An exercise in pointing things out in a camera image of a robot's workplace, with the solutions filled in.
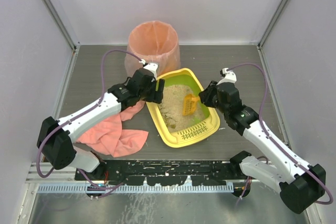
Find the orange litter scoop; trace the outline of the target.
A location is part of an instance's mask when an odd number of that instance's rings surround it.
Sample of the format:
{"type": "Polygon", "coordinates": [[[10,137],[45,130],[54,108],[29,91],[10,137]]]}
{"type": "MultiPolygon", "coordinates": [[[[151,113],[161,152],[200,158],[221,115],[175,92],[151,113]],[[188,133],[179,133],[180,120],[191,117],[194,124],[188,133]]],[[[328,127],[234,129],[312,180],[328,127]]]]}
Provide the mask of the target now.
{"type": "Polygon", "coordinates": [[[200,101],[199,96],[194,96],[193,94],[188,94],[183,99],[183,110],[182,115],[188,116],[192,115],[197,108],[197,103],[200,101]]]}

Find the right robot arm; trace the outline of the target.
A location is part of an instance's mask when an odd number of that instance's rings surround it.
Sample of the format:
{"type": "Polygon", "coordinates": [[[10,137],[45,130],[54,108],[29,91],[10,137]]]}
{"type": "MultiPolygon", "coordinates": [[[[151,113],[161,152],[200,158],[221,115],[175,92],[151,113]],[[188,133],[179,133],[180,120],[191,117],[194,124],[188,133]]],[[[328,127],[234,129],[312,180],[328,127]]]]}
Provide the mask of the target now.
{"type": "Polygon", "coordinates": [[[212,81],[199,93],[201,103],[220,111],[228,126],[253,143],[272,162],[266,165],[247,151],[230,159],[234,169],[278,192],[283,203],[300,214],[326,192],[326,171],[310,165],[289,149],[258,113],[244,105],[233,83],[212,81]]]}

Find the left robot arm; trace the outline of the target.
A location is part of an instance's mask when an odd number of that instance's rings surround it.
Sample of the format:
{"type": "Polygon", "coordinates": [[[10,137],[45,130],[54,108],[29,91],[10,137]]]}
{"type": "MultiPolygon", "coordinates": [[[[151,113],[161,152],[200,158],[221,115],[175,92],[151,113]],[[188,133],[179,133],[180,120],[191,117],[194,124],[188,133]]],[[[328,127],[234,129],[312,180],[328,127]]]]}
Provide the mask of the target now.
{"type": "Polygon", "coordinates": [[[52,169],[74,167],[88,173],[102,173],[102,161],[93,152],[76,149],[73,144],[90,128],[135,106],[139,101],[161,103],[164,80],[157,78],[158,64],[147,63],[135,71],[127,82],[115,84],[97,101],[81,110],[55,120],[43,120],[37,147],[52,169]]]}

